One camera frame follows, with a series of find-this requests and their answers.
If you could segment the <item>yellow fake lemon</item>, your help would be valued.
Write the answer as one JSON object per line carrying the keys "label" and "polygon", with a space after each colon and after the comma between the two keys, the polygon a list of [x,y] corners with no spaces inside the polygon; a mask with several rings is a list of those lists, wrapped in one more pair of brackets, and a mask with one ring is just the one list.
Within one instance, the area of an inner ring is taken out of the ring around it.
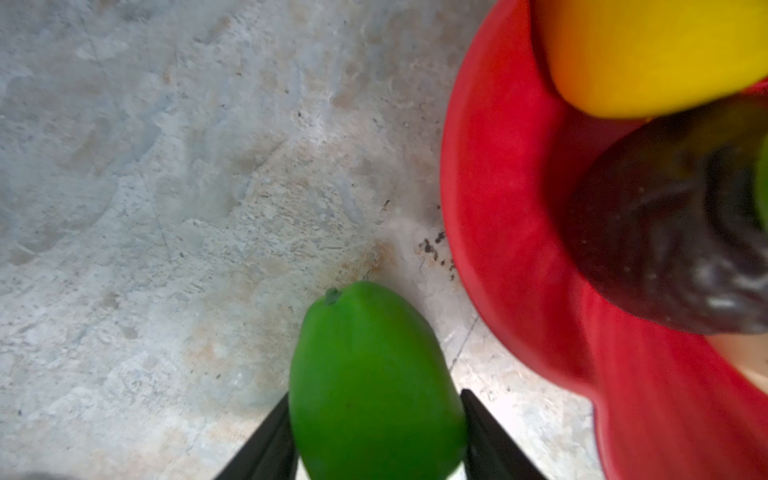
{"label": "yellow fake lemon", "polygon": [[764,1],[535,1],[559,94],[599,118],[685,110],[767,76]]}

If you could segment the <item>green fake lime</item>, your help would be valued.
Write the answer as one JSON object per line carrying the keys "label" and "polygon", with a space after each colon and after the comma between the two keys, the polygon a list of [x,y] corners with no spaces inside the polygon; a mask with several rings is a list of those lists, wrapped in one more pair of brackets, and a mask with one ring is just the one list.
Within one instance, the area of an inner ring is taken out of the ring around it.
{"label": "green fake lime", "polygon": [[422,314],[368,281],[307,310],[288,407],[312,479],[447,479],[468,445],[464,408]]}

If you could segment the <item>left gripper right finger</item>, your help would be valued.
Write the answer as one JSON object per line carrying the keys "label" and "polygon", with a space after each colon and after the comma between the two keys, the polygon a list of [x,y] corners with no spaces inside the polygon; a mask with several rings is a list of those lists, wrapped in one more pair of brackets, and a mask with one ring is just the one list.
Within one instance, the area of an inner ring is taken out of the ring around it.
{"label": "left gripper right finger", "polygon": [[464,470],[470,480],[546,480],[500,423],[469,389],[460,394],[467,418]]}

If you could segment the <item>dark brown fake avocado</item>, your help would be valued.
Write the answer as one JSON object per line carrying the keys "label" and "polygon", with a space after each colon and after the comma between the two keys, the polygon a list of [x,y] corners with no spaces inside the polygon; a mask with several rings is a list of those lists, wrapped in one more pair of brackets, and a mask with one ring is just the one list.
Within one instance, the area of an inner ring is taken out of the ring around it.
{"label": "dark brown fake avocado", "polygon": [[767,329],[767,234],[754,201],[767,100],[649,121],[577,183],[560,233],[580,273],[636,317],[700,335]]}

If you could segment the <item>cream fake pear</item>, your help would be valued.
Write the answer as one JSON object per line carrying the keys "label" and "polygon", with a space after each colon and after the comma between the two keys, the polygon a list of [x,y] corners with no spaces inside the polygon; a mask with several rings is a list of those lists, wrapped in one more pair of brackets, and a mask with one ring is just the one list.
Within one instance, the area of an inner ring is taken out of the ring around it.
{"label": "cream fake pear", "polygon": [[750,383],[767,393],[767,334],[706,336],[718,354]]}

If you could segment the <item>red flower-shaped fruit bowl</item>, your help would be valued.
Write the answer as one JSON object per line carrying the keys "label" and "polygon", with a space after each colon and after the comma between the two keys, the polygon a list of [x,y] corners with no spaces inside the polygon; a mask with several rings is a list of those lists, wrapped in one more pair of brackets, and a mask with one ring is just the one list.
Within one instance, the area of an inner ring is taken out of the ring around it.
{"label": "red flower-shaped fruit bowl", "polygon": [[446,115],[442,212],[461,281],[508,350],[594,406],[610,479],[763,479],[767,397],[701,336],[603,299],[555,227],[579,177],[633,121],[556,92],[525,1],[491,9]]}

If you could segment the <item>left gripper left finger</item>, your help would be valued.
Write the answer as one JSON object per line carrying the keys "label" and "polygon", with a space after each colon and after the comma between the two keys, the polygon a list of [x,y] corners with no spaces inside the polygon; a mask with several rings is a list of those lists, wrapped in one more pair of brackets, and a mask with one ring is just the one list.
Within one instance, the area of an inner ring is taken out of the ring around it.
{"label": "left gripper left finger", "polygon": [[285,394],[215,480],[294,480],[298,460]]}

